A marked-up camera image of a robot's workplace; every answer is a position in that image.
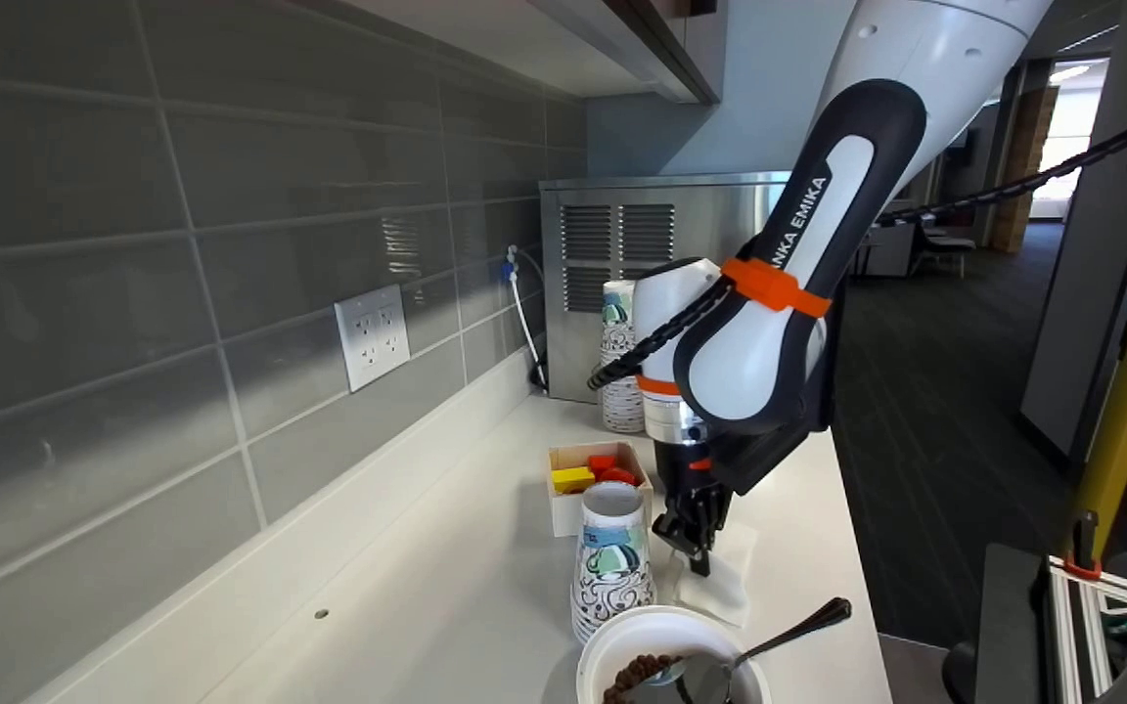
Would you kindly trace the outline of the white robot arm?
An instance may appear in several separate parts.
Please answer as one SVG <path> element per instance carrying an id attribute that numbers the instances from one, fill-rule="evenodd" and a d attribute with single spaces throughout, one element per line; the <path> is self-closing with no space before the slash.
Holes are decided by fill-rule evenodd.
<path id="1" fill-rule="evenodd" d="M 634 346 L 588 387 L 634 379 L 665 504 L 653 537 L 711 571 L 735 491 L 825 427 L 833 297 L 887 198 L 1022 58 L 1051 0 L 858 0 L 814 125 L 764 228 L 725 263 L 634 282 Z"/>

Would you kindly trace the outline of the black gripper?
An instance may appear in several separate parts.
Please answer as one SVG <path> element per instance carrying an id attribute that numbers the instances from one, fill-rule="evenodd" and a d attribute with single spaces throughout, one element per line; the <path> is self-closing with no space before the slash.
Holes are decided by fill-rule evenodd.
<path id="1" fill-rule="evenodd" d="M 729 514 L 730 491 L 721 483 L 709 445 L 656 445 L 656 475 L 665 490 L 665 507 L 653 514 L 653 537 L 681 543 L 683 514 L 683 559 L 692 576 L 711 576 L 715 524 Z"/>

